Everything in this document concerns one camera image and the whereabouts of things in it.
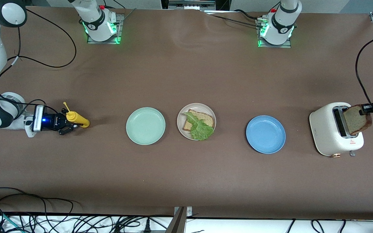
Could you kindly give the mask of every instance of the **plate with bread and lettuce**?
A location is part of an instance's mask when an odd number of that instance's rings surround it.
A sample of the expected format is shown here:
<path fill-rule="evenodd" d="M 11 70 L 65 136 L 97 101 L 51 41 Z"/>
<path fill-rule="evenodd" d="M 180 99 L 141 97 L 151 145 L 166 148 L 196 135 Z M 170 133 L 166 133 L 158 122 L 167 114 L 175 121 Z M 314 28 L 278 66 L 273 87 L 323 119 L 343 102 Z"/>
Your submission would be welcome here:
<path fill-rule="evenodd" d="M 187 139 L 202 141 L 214 133 L 216 118 L 210 107 L 193 103 L 181 109 L 176 124 Z"/>

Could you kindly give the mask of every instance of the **green lettuce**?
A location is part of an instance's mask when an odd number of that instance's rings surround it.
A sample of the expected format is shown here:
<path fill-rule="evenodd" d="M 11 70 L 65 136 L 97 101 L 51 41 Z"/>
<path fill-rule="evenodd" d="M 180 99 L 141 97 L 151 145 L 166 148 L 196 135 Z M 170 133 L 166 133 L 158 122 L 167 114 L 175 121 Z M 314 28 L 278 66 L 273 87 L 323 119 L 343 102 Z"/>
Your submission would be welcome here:
<path fill-rule="evenodd" d="M 184 112 L 186 120 L 192 124 L 191 136 L 196 140 L 205 140 L 214 133 L 214 129 L 204 123 L 204 120 L 198 119 L 191 112 Z"/>

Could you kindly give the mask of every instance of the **table top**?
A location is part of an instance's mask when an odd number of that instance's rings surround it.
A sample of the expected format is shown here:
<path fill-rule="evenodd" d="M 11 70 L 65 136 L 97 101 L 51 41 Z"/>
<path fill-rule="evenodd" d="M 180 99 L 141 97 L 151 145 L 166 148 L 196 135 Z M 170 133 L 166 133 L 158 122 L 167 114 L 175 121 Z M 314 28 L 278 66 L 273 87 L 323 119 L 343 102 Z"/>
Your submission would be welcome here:
<path fill-rule="evenodd" d="M 0 92 L 44 99 L 58 110 L 66 101 L 92 124 L 32 139 L 0 129 L 0 186 L 73 199 L 81 203 L 74 211 L 84 213 L 173 214 L 174 206 L 191 205 L 209 217 L 373 219 L 373 125 L 355 158 L 333 159 L 316 151 L 308 122 L 328 103 L 366 102 L 354 64 L 373 39 L 367 15 L 301 14 L 292 48 L 272 49 L 257 47 L 251 26 L 196 10 L 136 10 L 120 45 L 92 45 L 74 9 L 30 9 L 70 33 L 76 60 L 60 69 L 18 61 Z M 240 13 L 223 16 L 252 23 Z M 1 37 L 14 55 L 16 28 L 2 28 Z M 32 14 L 21 39 L 24 56 L 51 65 L 73 57 L 68 37 Z M 373 99 L 373 44 L 359 72 Z M 206 141 L 177 129 L 178 112 L 194 102 L 216 114 Z M 163 114 L 166 131 L 140 146 L 125 126 L 146 106 Z M 260 154 L 247 143 L 246 125 L 258 115 L 283 124 L 287 140 L 279 152 Z M 11 203 L 6 210 L 43 211 L 28 199 Z M 49 211 L 68 212 L 66 204 L 55 207 Z"/>

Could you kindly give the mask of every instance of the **mustard bottle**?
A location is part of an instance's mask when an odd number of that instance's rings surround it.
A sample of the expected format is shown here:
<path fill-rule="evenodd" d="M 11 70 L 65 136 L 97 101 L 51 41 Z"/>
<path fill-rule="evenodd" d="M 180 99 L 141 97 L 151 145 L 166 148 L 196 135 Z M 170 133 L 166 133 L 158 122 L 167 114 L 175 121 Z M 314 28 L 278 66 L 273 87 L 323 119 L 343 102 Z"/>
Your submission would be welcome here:
<path fill-rule="evenodd" d="M 65 105 L 65 107 L 68 110 L 68 113 L 66 114 L 66 117 L 67 117 L 68 121 L 74 122 L 74 123 L 77 123 L 77 124 L 83 124 L 83 125 L 81 125 L 82 128 L 89 127 L 89 125 L 90 125 L 90 121 L 89 120 L 87 120 L 86 118 L 82 117 L 77 112 L 70 111 L 70 109 L 68 108 L 66 102 L 63 102 L 63 104 Z"/>

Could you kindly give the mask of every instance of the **bread slice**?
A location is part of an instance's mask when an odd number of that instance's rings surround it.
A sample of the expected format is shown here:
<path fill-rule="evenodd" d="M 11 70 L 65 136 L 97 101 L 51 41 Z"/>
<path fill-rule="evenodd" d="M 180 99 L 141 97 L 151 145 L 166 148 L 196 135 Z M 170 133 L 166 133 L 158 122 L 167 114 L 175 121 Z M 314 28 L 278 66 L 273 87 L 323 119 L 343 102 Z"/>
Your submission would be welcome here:
<path fill-rule="evenodd" d="M 360 115 L 360 110 L 362 110 L 361 105 L 354 105 L 343 112 L 349 134 L 352 136 L 366 130 L 372 125 L 372 118 L 370 114 Z"/>
<path fill-rule="evenodd" d="M 212 116 L 205 114 L 203 112 L 196 112 L 192 109 L 190 109 L 188 112 L 191 112 L 194 116 L 196 116 L 199 120 L 204 120 L 204 123 L 208 126 L 211 126 L 214 128 L 214 118 Z M 184 130 L 185 131 L 191 131 L 192 124 L 188 121 L 185 121 Z"/>

